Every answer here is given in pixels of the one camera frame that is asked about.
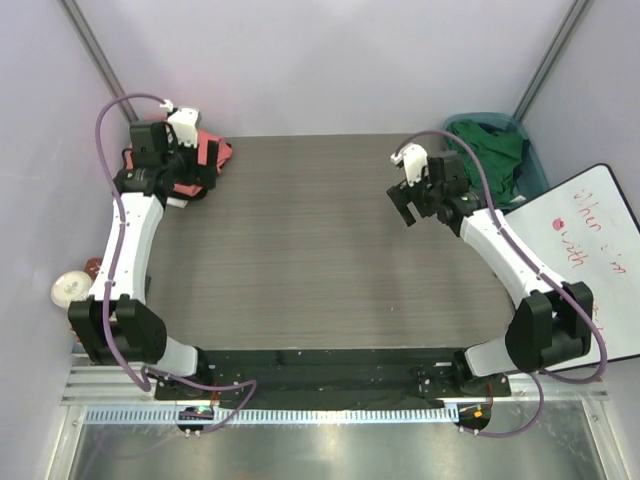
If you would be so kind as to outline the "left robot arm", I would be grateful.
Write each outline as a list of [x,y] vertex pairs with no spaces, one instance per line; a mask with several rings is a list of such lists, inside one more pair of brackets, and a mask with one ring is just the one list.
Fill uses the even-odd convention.
[[147,305],[147,267],[158,225],[172,200],[198,200],[214,188],[232,156],[220,137],[174,119],[135,122],[124,166],[107,178],[114,191],[112,225],[100,270],[88,295],[68,307],[68,319],[98,365],[147,365],[133,378],[178,377],[190,398],[205,397],[213,375],[203,351],[172,339]]

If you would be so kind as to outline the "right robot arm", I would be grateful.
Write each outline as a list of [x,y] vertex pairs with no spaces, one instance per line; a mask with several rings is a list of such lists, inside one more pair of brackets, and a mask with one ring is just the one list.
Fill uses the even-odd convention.
[[490,376],[538,372],[589,353],[591,290],[540,266],[504,215],[472,192],[459,154],[431,157],[410,144],[390,161],[404,178],[387,195],[405,224],[436,217],[482,257],[515,307],[502,336],[456,352],[451,380],[457,391],[472,395]]

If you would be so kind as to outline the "red t shirt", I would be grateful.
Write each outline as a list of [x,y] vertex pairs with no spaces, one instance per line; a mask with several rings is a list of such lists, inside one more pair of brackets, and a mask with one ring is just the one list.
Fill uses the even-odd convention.
[[124,167],[114,183],[119,193],[169,199],[199,200],[215,188],[233,149],[224,139],[200,131],[197,145],[181,145],[175,131],[159,121],[141,122],[129,129],[131,145],[121,152]]

